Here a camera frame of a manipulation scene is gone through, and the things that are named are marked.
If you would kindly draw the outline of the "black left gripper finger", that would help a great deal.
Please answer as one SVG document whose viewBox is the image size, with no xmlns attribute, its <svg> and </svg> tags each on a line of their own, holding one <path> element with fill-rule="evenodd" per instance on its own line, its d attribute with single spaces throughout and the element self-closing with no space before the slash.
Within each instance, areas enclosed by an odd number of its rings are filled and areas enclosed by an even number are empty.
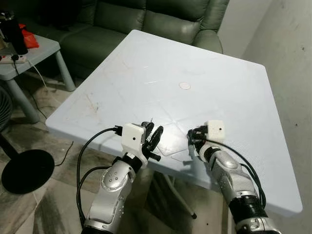
<svg viewBox="0 0 312 234">
<path fill-rule="evenodd" d="M 143 134 L 143 145 L 148 145 L 149 146 L 149 140 L 150 140 L 150 135 L 154 129 L 154 123 L 153 122 L 142 122 L 142 127 L 145 129 L 145 132 Z"/>
<path fill-rule="evenodd" d="M 154 151 L 154 149 L 156 149 L 158 143 L 160 142 L 162 133 L 164 131 L 164 127 L 163 126 L 158 126 L 153 134 L 151 135 L 151 138 L 149 140 L 149 151 Z"/>
</svg>

